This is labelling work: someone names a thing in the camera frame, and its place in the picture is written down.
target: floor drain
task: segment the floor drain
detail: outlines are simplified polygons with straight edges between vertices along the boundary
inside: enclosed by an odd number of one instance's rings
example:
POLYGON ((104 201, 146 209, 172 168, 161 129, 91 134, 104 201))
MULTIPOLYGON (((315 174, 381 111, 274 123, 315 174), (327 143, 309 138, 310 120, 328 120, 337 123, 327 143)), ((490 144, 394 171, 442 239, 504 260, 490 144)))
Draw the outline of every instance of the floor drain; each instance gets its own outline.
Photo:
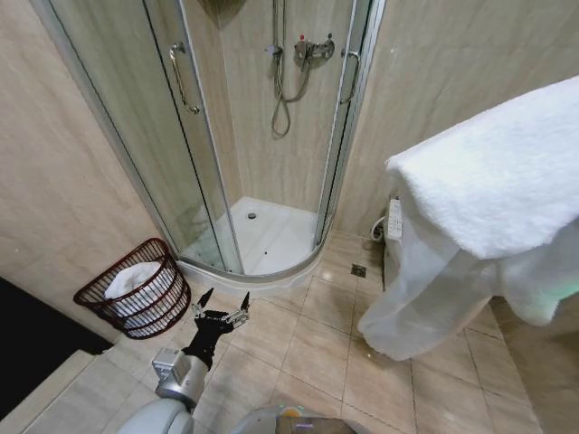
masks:
POLYGON ((352 270, 350 271, 350 274, 358 276, 359 278, 365 278, 365 267, 362 267, 361 265, 352 264, 352 270))

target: shower hose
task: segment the shower hose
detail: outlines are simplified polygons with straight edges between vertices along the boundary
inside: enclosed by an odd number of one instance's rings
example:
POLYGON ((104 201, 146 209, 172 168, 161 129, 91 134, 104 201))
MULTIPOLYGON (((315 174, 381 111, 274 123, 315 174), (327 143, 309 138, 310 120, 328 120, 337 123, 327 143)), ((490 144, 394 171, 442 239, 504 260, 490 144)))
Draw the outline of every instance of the shower hose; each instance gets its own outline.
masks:
MULTIPOLYGON (((278 43, 278 1, 273 0, 273 46, 279 47, 278 43)), ((282 2, 282 43, 285 45, 286 41, 286 2, 285 0, 281 0, 282 2)), ((283 94, 283 67, 284 67, 284 59, 285 59, 285 49, 280 47, 279 51, 274 54, 275 59, 275 78, 274 78, 274 89, 276 95, 276 104, 275 109, 273 110, 273 115, 271 116, 271 133, 274 135, 275 138, 283 138, 285 137, 288 132, 290 131, 291 127, 291 116, 290 110, 288 109, 288 104, 291 102, 298 101, 301 99, 304 94, 306 93, 306 88, 308 86, 309 81, 309 72, 311 70, 311 51, 308 51, 304 54, 304 63, 301 67, 302 74, 305 74, 301 85, 299 86, 298 93, 293 98, 286 98, 283 94), (287 119, 286 127, 279 131, 276 127, 276 121, 278 119, 278 115, 280 114, 280 107, 283 108, 283 112, 287 119)))

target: beige floor tile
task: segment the beige floor tile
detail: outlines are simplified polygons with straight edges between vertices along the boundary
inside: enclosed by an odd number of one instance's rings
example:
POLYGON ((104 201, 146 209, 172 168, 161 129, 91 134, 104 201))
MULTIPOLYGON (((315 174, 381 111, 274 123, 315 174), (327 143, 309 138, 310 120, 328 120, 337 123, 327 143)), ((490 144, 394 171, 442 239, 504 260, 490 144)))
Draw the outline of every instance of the beige floor tile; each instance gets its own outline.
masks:
POLYGON ((470 382, 479 387, 479 376, 472 362, 469 344, 464 332, 448 338, 425 354, 413 358, 415 362, 470 382))
POLYGON ((109 421, 101 434, 117 434, 119 429, 129 420, 141 407, 157 399, 157 396, 144 384, 137 384, 133 392, 120 405, 119 410, 109 421))
POLYGON ((270 404, 300 405, 326 417, 337 418, 340 415, 342 402, 282 372, 271 396, 270 404))
POLYGON ((355 293, 319 278, 313 278, 302 315, 346 333, 352 328, 355 293))
POLYGON ((240 295, 237 296, 237 295, 229 294, 228 292, 221 292, 221 291, 218 291, 216 289, 216 290, 214 290, 213 294, 211 295, 211 298, 209 299, 207 306, 205 306, 205 309, 207 309, 207 310, 221 310, 223 312, 235 312, 236 310, 238 310, 241 307, 244 297, 245 297, 245 294, 240 293, 240 295))
POLYGON ((408 362, 395 362, 352 338, 344 402, 399 430, 415 432, 413 387, 408 362))
POLYGON ((342 403, 342 419, 358 423, 366 429, 369 434, 401 434, 402 431, 386 425, 382 421, 373 418, 369 414, 355 409, 354 407, 342 403))
POLYGON ((490 305, 484 306, 478 316, 467 325, 467 328, 484 333, 485 335, 495 336, 500 339, 503 338, 503 334, 500 332, 497 319, 495 318, 495 314, 492 313, 490 305))
POLYGON ((357 277, 350 273, 352 263, 360 256, 360 240, 343 232, 332 231, 324 247, 314 276, 356 289, 357 277))
POLYGON ((416 421, 420 434, 492 434, 482 389, 413 363, 416 421))
POLYGON ((183 324, 185 321, 182 319, 163 334, 150 339, 134 340, 123 335, 105 356, 140 381, 159 350, 169 344, 183 324))
POLYGON ((352 320, 352 336, 363 337, 358 331, 358 322, 362 315, 368 310, 370 305, 377 299, 376 295, 369 295, 364 292, 356 292, 356 304, 354 305, 354 318, 352 320))
POLYGON ((251 410, 267 405, 280 370, 230 345, 195 408, 196 420, 229 433, 251 410))
POLYGON ((282 370, 341 399, 348 345, 349 335, 301 316, 282 370))
POLYGON ((380 296, 384 293, 384 283, 382 276, 380 280, 376 281, 371 278, 358 278, 357 292, 363 292, 370 296, 380 296))
POLYGON ((485 392, 485 397, 495 434, 542 434, 543 431, 530 407, 493 392, 485 392))
POLYGON ((483 389, 529 405, 527 391, 504 341, 466 330, 483 389))
POLYGON ((99 356, 26 432, 100 433, 137 383, 132 375, 99 356))
POLYGON ((95 359, 77 350, 0 420, 0 432, 23 432, 95 359))
POLYGON ((327 241, 328 247, 335 253, 352 258, 362 257, 363 239, 342 231, 332 231, 327 241))
POLYGON ((314 269, 314 276, 323 278, 328 282, 356 288, 357 277, 350 273, 352 263, 351 260, 339 258, 336 253, 325 252, 318 266, 314 269))
POLYGON ((298 317, 294 312, 258 300, 251 307, 251 319, 237 329, 232 345, 281 368, 298 317))
POLYGON ((283 294, 279 294, 278 296, 266 297, 266 300, 276 306, 284 307, 292 312, 295 312, 296 314, 300 314, 301 308, 304 306, 304 301, 306 301, 306 295, 308 294, 310 282, 311 278, 306 280, 303 285, 292 288, 283 294))

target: red wicker basket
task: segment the red wicker basket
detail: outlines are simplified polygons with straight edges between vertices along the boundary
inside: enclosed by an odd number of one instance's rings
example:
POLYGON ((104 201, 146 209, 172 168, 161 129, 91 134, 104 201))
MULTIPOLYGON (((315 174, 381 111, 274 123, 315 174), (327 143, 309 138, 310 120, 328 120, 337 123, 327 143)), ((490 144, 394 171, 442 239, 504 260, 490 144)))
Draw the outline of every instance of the red wicker basket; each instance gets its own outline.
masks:
POLYGON ((175 325, 191 302, 191 288, 165 242, 151 238, 96 277, 74 296, 74 301, 131 339, 147 339, 175 325), (159 270, 138 288, 118 298, 105 291, 117 274, 139 262, 156 261, 159 270))

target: shower door frame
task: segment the shower door frame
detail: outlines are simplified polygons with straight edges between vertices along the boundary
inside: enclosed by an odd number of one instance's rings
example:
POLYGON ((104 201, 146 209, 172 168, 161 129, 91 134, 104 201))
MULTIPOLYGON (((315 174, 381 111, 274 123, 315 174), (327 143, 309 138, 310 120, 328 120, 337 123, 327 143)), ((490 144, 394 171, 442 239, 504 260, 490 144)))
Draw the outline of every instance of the shower door frame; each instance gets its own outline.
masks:
MULTIPOLYGON (((199 80, 199 76, 198 76, 198 72, 197 72, 195 47, 193 46, 193 41, 191 40, 191 35, 189 32, 189 29, 186 26, 186 17, 183 13, 183 0, 176 0, 176 1, 178 2, 179 12, 181 14, 181 19, 183 20, 185 33, 187 36, 187 45, 189 46, 189 48, 191 50, 190 57, 191 57, 192 67, 194 69, 194 75, 197 78, 197 83, 198 83, 201 98, 202 98, 202 104, 203 104, 203 107, 205 108, 206 107, 206 101, 205 101, 205 95, 204 95, 204 91, 203 91, 203 83, 199 80)), ((157 209, 157 206, 155 205, 154 201, 152 200, 152 198, 151 198, 151 196, 150 196, 150 194, 145 186, 145 183, 144 183, 143 179, 141 178, 141 175, 139 174, 137 168, 133 164, 132 159, 130 157, 130 154, 128 153, 128 150, 125 148, 122 140, 120 139, 119 133, 115 129, 115 126, 114 126, 112 120, 110 119, 108 112, 107 112, 106 108, 104 107, 102 101, 100 100, 99 95, 97 94, 96 90, 92 86, 92 83, 90 81, 90 77, 89 77, 88 73, 84 70, 81 59, 80 59, 78 53, 76 52, 76 50, 74 49, 74 47, 72 46, 72 42, 68 38, 66 32, 62 28, 60 20, 59 20, 58 16, 56 15, 56 13, 54 12, 54 10, 52 9, 50 2, 48 2, 46 0, 30 0, 30 2, 33 6, 34 11, 38 14, 41 22, 43 23, 44 28, 47 30, 48 34, 50 35, 57 50, 59 51, 60 55, 62 56, 62 59, 63 59, 65 65, 67 66, 68 71, 70 72, 71 76, 76 81, 77 85, 79 86, 81 94, 83 95, 85 101, 87 102, 87 105, 89 106, 90 111, 95 116, 95 119, 99 123, 100 129, 103 131, 105 138, 109 141, 109 143, 113 149, 113 152, 115 153, 117 159, 121 163, 121 166, 123 167, 123 169, 127 173, 128 178, 130 179, 131 183, 133 184, 133 186, 137 190, 137 193, 138 193, 141 201, 145 205, 149 215, 152 217, 154 224, 156 225, 159 232, 162 233, 163 236, 165 237, 165 239, 168 241, 168 243, 171 247, 173 256, 175 256, 178 259, 183 259, 184 257, 178 253, 179 250, 176 248, 176 245, 173 242, 172 236, 171 236, 169 230, 167 229, 167 227, 163 221, 163 218, 161 217, 161 214, 160 214, 159 210, 157 209)), ((368 21, 367 21, 366 30, 365 30, 364 45, 362 48, 362 52, 360 53, 360 70, 359 70, 358 80, 354 83, 355 93, 354 93, 354 97, 352 98, 352 101, 350 102, 350 110, 348 111, 348 114, 346 117, 346 124, 345 124, 344 130, 343 130, 342 141, 340 142, 340 149, 339 149, 340 155, 339 155, 339 158, 337 160, 337 164, 340 162, 341 162, 341 164, 344 164, 347 161, 347 158, 349 156, 352 141, 354 138, 353 133, 356 130, 356 123, 357 123, 359 111, 361 108, 362 99, 363 99, 364 93, 365 93, 365 85, 367 83, 368 72, 370 70, 370 65, 372 62, 373 54, 374 54, 375 41, 376 41, 376 37, 378 34, 378 30, 380 28, 380 24, 382 22, 385 4, 386 4, 386 0, 373 0, 372 4, 371 4, 370 12, 369 12, 369 15, 367 18, 368 21)), ((356 7, 356 0, 353 4, 353 13, 356 11, 355 7, 356 7)), ((349 39, 350 39, 350 33, 351 32, 352 32, 352 25, 350 25, 350 28, 348 29, 348 36, 347 36, 348 45, 349 45, 349 39)), ((336 105, 337 108, 336 108, 336 110, 339 109, 339 100, 342 97, 341 91, 342 91, 342 84, 343 84, 345 73, 346 73, 346 62, 344 62, 344 65, 342 68, 342 73, 340 76, 340 82, 339 82, 340 84, 339 84, 339 90, 338 90, 338 95, 337 95, 337 105, 336 105)), ((211 144, 211 147, 213 150, 215 163, 216 163, 216 166, 218 168, 218 173, 219 173, 220 180, 221 180, 220 188, 222 189, 222 194, 226 199, 227 196, 226 196, 226 192, 224 190, 221 167, 219 165, 219 159, 217 158, 217 153, 216 153, 216 149, 215 149, 215 145, 214 145, 214 133, 212 131, 211 123, 209 122, 208 117, 205 116, 205 118, 207 119, 206 124, 207 124, 207 127, 209 128, 209 137, 211 138, 210 144, 211 144)), ((340 173, 338 175, 337 183, 334 183, 336 188, 334 186, 332 186, 332 188, 328 192, 328 194, 330 195, 329 202, 328 202, 328 209, 330 210, 331 208, 333 208, 331 216, 330 216, 330 219, 332 219, 332 220, 334 217, 334 212, 335 212, 336 207, 337 207, 337 198, 339 196, 339 193, 340 193, 343 181, 344 181, 344 173, 345 173, 344 170, 340 171, 340 173)), ((321 204, 323 203, 323 200, 324 200, 324 194, 322 194, 322 193, 320 194, 320 207, 321 207, 321 204)), ((227 213, 229 214, 228 220, 230 221, 230 223, 232 225, 233 234, 235 234, 235 232, 234 232, 235 229, 233 227, 233 223, 231 220, 231 215, 230 215, 228 203, 227 203, 227 213)), ((316 245, 314 246, 310 255, 306 259, 304 259, 302 262, 300 262, 299 264, 297 264, 289 269, 284 269, 283 271, 279 271, 277 273, 266 274, 266 275, 237 274, 237 273, 217 269, 214 267, 210 267, 210 266, 207 266, 201 262, 197 262, 197 261, 191 260, 191 259, 187 259, 187 262, 185 262, 183 260, 179 260, 179 265, 181 267, 183 267, 185 270, 187 270, 187 269, 192 270, 192 269, 197 268, 197 269, 201 269, 209 274, 213 274, 217 277, 229 278, 231 280, 238 281, 241 283, 269 283, 269 282, 274 282, 276 280, 280 280, 283 278, 290 278, 291 276, 301 272, 302 270, 304 270, 308 266, 310 266, 312 264, 312 262, 318 257, 318 254, 321 252, 321 250, 324 246, 324 243, 326 241, 327 232, 329 230, 329 227, 331 226, 331 222, 328 225, 325 225, 324 222, 322 222, 321 226, 322 226, 322 231, 320 232, 321 239, 319 240, 319 242, 316 243, 316 245)))

